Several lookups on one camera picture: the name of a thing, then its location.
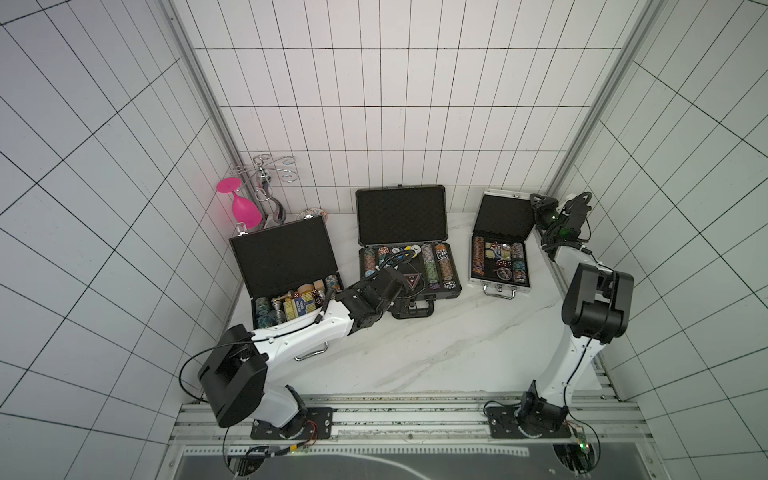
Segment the silver poker case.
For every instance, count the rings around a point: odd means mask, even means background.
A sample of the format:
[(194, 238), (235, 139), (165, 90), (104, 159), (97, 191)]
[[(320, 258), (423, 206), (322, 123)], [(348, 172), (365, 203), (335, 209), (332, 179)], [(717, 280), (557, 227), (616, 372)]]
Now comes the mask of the silver poker case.
[(492, 298), (513, 300), (528, 292), (531, 270), (526, 240), (533, 227), (528, 193), (484, 191), (470, 240), (469, 281)]

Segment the left black poker case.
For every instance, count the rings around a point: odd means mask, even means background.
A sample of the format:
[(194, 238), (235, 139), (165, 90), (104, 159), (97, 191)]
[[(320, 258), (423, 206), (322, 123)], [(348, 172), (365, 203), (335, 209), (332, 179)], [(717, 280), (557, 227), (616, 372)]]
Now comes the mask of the left black poker case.
[(258, 325), (256, 300), (273, 299), (305, 284), (339, 274), (325, 222), (298, 220), (230, 239)]

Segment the middle black poker case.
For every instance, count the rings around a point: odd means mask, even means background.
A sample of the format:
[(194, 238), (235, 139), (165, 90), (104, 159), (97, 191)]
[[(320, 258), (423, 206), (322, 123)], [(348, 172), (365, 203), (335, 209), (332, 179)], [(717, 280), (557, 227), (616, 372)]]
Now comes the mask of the middle black poker case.
[(390, 308), (399, 320), (426, 318), (439, 300), (457, 298), (462, 285), (448, 244), (442, 185), (395, 186), (355, 192), (359, 273), (392, 266), (408, 285)]

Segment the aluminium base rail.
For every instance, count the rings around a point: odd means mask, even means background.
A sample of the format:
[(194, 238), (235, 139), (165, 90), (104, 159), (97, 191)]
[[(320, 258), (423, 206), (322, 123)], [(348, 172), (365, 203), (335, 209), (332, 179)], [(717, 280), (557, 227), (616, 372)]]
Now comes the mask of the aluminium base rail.
[(523, 437), (503, 412), (515, 393), (311, 396), (320, 436), (305, 449), (245, 465), (281, 441), (253, 420), (221, 429), (183, 407), (163, 479), (665, 479), (637, 405), (608, 384), (577, 392), (562, 433)]

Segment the pink wine glass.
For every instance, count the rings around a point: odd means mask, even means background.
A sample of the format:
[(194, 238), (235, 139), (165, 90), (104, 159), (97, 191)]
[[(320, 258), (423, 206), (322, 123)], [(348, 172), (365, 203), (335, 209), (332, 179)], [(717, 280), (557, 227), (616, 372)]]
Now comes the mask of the pink wine glass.
[(239, 224), (243, 224), (247, 229), (256, 228), (261, 224), (263, 216), (251, 200), (239, 194), (241, 186), (240, 178), (227, 177), (219, 181), (216, 189), (218, 193), (232, 195), (232, 213)]

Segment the black poker case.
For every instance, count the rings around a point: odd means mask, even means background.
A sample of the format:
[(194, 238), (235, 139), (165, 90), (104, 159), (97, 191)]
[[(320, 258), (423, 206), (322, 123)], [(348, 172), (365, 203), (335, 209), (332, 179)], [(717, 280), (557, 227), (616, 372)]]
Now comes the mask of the black poker case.
[(392, 266), (408, 285), (390, 308), (399, 320), (426, 318), (439, 300), (457, 298), (462, 285), (448, 244), (442, 185), (395, 186), (355, 192), (359, 273)]
[(258, 325), (256, 300), (273, 299), (305, 284), (339, 274), (325, 222), (298, 220), (230, 239)]

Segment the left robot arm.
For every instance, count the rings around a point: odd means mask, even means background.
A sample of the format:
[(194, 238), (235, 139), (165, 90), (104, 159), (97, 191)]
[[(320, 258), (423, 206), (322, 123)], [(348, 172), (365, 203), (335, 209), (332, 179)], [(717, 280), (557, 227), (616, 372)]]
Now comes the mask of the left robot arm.
[(372, 326), (408, 288), (403, 273), (385, 267), (292, 322), (252, 331), (229, 328), (198, 372), (217, 425), (229, 428), (250, 418), (286, 438), (296, 435), (307, 422), (304, 401), (293, 387), (271, 382), (269, 374)]

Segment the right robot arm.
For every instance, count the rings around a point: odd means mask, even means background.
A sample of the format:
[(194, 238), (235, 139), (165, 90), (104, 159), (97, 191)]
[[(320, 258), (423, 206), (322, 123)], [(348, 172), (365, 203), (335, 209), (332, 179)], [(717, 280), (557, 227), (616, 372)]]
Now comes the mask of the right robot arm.
[(519, 428), (531, 438), (561, 428), (577, 381), (606, 345), (625, 334), (630, 322), (634, 278), (598, 261), (581, 237), (591, 199), (590, 192), (583, 192), (560, 205), (553, 197), (530, 196), (542, 251), (570, 280), (561, 308), (561, 341), (515, 413)]

